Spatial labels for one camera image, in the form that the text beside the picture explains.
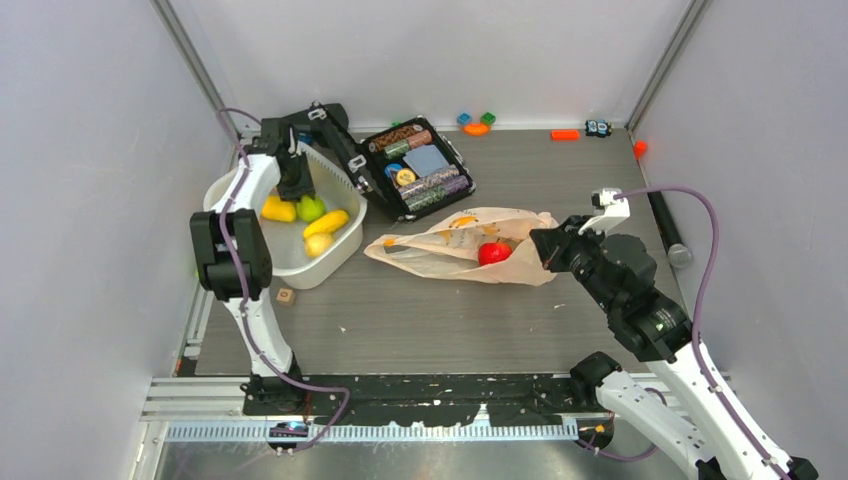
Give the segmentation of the green fake pear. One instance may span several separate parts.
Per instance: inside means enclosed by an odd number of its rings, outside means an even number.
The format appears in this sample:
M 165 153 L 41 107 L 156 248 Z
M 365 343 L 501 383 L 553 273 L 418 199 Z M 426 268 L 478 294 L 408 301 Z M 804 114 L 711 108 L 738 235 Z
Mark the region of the green fake pear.
M 304 195 L 295 204 L 298 218 L 311 223 L 326 214 L 327 208 L 323 199 L 317 195 Z

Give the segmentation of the translucent plastic bag banana print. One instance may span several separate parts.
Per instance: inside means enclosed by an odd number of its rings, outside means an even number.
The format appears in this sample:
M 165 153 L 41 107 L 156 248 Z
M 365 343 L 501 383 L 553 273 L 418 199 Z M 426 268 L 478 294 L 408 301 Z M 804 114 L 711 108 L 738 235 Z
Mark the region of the translucent plastic bag banana print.
M 422 233 L 383 235 L 364 254 L 421 278 L 541 286 L 556 275 L 543 268 L 529 232 L 556 225 L 548 212 L 477 207 L 456 212 Z M 507 243 L 512 253 L 482 265 L 480 248 L 496 241 Z

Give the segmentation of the red fake apple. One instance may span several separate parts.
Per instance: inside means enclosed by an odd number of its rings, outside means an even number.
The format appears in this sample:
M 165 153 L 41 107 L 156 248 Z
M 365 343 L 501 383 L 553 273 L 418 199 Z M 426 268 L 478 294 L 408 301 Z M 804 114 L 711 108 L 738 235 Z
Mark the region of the red fake apple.
M 477 252 L 477 260 L 480 266 L 487 266 L 507 260 L 514 249 L 508 242 L 494 241 L 480 245 Z

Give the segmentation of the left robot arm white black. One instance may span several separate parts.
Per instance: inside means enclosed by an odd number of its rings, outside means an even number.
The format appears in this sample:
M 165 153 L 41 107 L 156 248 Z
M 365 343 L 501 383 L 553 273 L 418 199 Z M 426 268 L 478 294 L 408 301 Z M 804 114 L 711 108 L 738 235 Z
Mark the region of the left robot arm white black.
M 189 221 L 198 278 L 231 313 L 245 342 L 251 372 L 241 389 L 248 405 L 293 414 L 309 394 L 274 312 L 273 264 L 259 216 L 275 187 L 297 197 L 312 192 L 313 183 L 297 130 L 286 120 L 262 120 L 252 145 L 236 148 L 239 160 L 221 198 Z

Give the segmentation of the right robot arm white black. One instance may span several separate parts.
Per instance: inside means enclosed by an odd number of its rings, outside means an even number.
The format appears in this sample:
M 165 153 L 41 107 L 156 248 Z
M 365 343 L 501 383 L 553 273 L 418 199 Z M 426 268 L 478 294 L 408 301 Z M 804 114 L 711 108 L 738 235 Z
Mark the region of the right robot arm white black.
M 678 414 L 603 352 L 575 365 L 571 397 L 636 427 L 690 479 L 816 479 L 808 459 L 791 456 L 753 421 L 721 377 L 686 311 L 655 286 L 656 262 L 632 235 L 580 232 L 572 216 L 530 238 L 544 269 L 571 273 L 599 305 L 614 338 L 647 366 L 683 407 Z

